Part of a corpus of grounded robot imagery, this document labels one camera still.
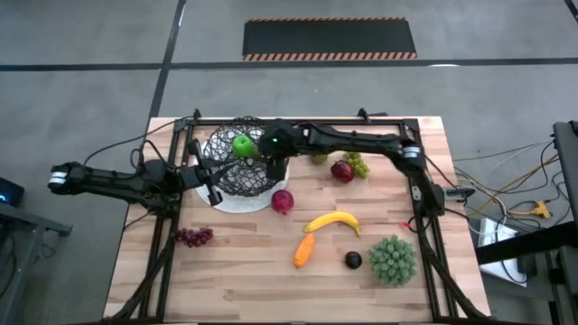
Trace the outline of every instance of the carrot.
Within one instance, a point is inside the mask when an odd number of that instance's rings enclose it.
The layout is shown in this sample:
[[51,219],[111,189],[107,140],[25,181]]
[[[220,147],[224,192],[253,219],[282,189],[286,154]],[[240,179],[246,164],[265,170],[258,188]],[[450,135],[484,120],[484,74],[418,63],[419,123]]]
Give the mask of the carrot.
[[301,244],[297,247],[294,258],[295,267],[303,267],[307,264],[307,261],[311,258],[314,247],[315,237],[313,236],[313,233],[309,233],[303,238]]

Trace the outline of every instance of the wooden tabletop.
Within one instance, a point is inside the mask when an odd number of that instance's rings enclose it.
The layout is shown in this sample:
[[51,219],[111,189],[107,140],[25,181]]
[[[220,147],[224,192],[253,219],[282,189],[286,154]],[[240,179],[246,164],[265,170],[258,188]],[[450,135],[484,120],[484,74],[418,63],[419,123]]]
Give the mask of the wooden tabletop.
[[[417,118],[426,154],[454,181],[442,119]],[[154,118],[150,129],[169,121],[171,118]],[[336,128],[397,133],[395,126]],[[202,142],[213,130],[214,127],[196,127],[194,136]],[[166,157],[171,135],[172,127],[167,126],[148,139]],[[154,158],[149,148],[144,155],[147,159]],[[330,173],[332,162],[340,155],[330,155],[322,166],[312,165],[307,157],[291,159],[287,189],[294,195],[295,206],[287,216],[270,208],[228,214],[208,206],[196,190],[185,192],[179,228],[208,226],[215,237],[209,245],[199,248],[177,244],[165,321],[431,320],[420,258],[417,275],[401,288],[384,287],[368,267],[368,248],[384,237],[397,235],[412,243],[419,255],[416,235],[399,226],[399,222],[406,222],[413,214],[406,177],[387,158],[362,154],[371,169],[369,178],[342,184]],[[435,182],[449,187],[434,168],[430,166],[429,171]],[[462,211],[458,203],[449,203],[448,207]],[[303,238],[303,228],[312,219],[335,210],[347,211],[359,220],[361,237],[342,224],[323,227],[314,234],[312,259],[304,268],[296,269],[293,256]],[[131,206],[126,222],[144,213],[142,207]],[[440,223],[452,277],[476,307],[489,315],[467,222],[447,214],[440,217]],[[122,236],[105,316],[118,311],[143,279],[153,229],[151,216],[135,223]],[[348,269],[342,262],[349,251],[363,256],[364,263],[357,270]],[[442,314],[447,315],[443,286],[438,277],[435,279]],[[160,276],[153,289],[151,313],[156,306],[159,282]]]

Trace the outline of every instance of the green grapes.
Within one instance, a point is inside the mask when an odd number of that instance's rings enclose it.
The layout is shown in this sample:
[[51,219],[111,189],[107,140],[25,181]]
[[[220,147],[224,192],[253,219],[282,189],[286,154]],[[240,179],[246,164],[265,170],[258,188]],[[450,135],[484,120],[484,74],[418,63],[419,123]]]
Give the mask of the green grapes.
[[366,179],[369,176],[369,167],[361,158],[360,153],[346,152],[343,154],[343,158],[346,159],[347,163],[353,168],[356,176],[362,179]]

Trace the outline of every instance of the banana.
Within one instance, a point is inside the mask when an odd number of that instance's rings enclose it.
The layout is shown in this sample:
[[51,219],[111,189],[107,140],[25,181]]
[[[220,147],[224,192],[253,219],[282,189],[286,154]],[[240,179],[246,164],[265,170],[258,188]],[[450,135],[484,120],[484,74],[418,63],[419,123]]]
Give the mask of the banana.
[[305,227],[305,232],[312,232],[325,225],[329,225],[332,222],[343,222],[355,230],[355,234],[359,237],[359,222],[355,217],[347,212],[332,212],[322,215],[316,218],[314,221],[310,222],[307,227]]

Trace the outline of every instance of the gray floor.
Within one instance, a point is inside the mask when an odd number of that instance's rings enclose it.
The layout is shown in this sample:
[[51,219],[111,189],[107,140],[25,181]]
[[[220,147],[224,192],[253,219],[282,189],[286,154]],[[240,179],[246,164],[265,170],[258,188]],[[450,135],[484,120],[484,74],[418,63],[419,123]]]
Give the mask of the gray floor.
[[[176,3],[0,0],[0,64],[159,62]],[[562,0],[190,0],[173,61],[240,60],[245,19],[296,15],[405,15],[421,59],[578,57],[578,24]],[[75,226],[69,238],[54,242],[56,256],[35,267],[20,310],[23,324],[101,316],[126,204],[54,196],[46,183],[53,164],[81,161],[142,133],[157,78],[157,71],[0,72],[0,176],[27,189],[27,210]],[[458,158],[546,139],[553,122],[576,119],[577,91],[574,65],[172,71],[160,116],[189,115],[196,107],[205,116],[340,116],[359,107],[439,115]],[[132,147],[105,152],[92,164],[129,171]],[[504,157],[458,165],[499,186],[538,165],[538,155],[524,153],[491,175],[487,170]],[[553,165],[548,172],[558,170]],[[528,185],[539,185],[540,177]],[[505,200],[554,195],[548,186]],[[558,200],[552,207],[555,217],[546,226],[567,206]],[[486,289],[501,320],[549,323],[545,302],[506,295],[491,280]]]

